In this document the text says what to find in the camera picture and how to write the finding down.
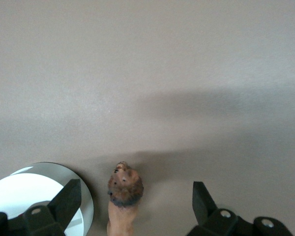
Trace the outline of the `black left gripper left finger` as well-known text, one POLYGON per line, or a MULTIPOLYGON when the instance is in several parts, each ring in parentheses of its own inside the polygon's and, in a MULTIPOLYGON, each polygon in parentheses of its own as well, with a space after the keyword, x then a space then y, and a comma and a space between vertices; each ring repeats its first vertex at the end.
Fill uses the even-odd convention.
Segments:
POLYGON ((33 206, 12 219, 0 212, 0 236, 63 236, 81 202, 81 181, 71 179, 46 206, 33 206))

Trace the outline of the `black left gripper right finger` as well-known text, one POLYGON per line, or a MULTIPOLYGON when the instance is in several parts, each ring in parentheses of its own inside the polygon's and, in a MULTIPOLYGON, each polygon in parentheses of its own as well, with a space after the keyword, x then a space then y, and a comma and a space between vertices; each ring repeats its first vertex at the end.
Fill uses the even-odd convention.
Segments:
POLYGON ((292 236, 279 220, 256 217, 253 223, 245 221, 229 209, 218 208, 205 184, 193 182, 192 208, 198 224, 189 236, 292 236))

